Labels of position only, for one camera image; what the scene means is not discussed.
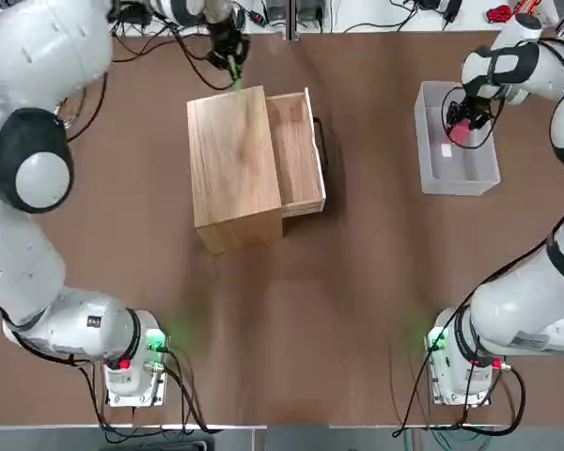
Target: red object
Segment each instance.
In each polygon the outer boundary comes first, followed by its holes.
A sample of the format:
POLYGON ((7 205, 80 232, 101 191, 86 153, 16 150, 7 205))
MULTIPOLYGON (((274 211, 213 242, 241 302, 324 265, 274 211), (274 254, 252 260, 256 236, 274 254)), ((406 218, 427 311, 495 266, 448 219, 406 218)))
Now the red object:
POLYGON ((459 124, 456 124, 451 132, 449 133, 449 138, 451 141, 458 144, 459 146, 463 145, 470 136, 470 121, 468 119, 464 119, 459 124))
POLYGON ((489 23, 507 22, 511 17, 511 9, 508 5, 501 5, 497 8, 491 8, 487 11, 487 21, 489 23))
POLYGON ((514 7, 514 14, 517 12, 532 14, 539 3, 541 3, 541 0, 520 0, 514 7))

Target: wooden box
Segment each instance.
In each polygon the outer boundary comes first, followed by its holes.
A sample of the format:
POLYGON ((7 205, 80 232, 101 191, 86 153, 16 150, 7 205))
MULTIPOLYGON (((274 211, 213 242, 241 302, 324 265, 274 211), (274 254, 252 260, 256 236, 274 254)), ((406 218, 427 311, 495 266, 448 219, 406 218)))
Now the wooden box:
POLYGON ((195 228, 214 254, 282 236, 282 217, 321 211, 325 191, 307 91, 262 86, 189 101, 195 228))

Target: floor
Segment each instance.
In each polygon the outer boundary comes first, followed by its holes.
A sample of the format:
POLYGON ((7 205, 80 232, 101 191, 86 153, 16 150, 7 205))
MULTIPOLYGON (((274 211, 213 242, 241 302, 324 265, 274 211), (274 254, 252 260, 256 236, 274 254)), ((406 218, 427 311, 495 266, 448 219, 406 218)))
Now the floor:
MULTIPOLYGON (((423 450, 438 450, 441 446, 429 432, 421 432, 423 450)), ((264 432, 267 451, 401 451, 412 449, 410 443, 395 440, 388 428, 335 428, 289 426, 270 428, 264 432)), ((445 449, 475 450, 480 442, 468 441, 469 437, 447 438, 445 449)), ((251 430, 231 430, 214 436, 217 451, 252 451, 255 436, 251 430)), ((151 444, 164 444, 162 440, 136 441, 121 446, 137 449, 151 444)), ((95 428, 28 428, 0 430, 0 451, 89 451, 113 448, 104 441, 95 428)), ((493 439, 487 449, 493 451, 525 451, 559 449, 564 451, 564 428, 522 428, 508 437, 493 439)))

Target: brown tabletop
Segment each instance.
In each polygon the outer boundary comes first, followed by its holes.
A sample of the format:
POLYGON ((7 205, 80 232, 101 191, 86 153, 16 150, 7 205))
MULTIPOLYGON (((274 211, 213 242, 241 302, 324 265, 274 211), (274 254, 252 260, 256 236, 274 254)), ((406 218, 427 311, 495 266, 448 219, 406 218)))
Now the brown tabletop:
MULTIPOLYGON (((190 354, 210 424, 396 425, 390 387, 403 415, 408 362, 417 371, 435 315, 564 211, 564 170, 548 139, 553 105, 539 99, 507 107, 496 127, 498 186, 478 198, 421 193, 420 83, 458 80, 465 55, 493 37, 253 37, 244 86, 268 95, 309 87, 330 158, 328 202, 286 222, 283 240, 219 257, 193 230, 185 113, 213 91, 174 45, 115 65, 98 120, 73 146, 73 194, 38 218, 67 262, 68 285, 154 313, 190 354)), ((527 386, 524 422, 564 425, 564 357, 513 363, 527 386)), ((505 399, 498 391, 472 421, 508 423, 505 399)), ((422 402, 410 424, 425 421, 422 402)), ((180 422, 173 384, 155 412, 180 422)), ((432 421, 448 415, 433 409, 432 421)), ((27 355, 0 328, 0 425, 93 423, 81 375, 27 355)))

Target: pink object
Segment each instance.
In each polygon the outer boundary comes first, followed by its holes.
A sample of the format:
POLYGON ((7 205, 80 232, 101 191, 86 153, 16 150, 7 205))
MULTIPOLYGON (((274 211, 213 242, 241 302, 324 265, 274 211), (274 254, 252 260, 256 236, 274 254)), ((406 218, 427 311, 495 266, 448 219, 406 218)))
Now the pink object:
POLYGON ((459 124, 456 124, 451 132, 449 133, 449 138, 459 145, 463 145, 470 136, 470 121, 468 119, 464 119, 459 124))

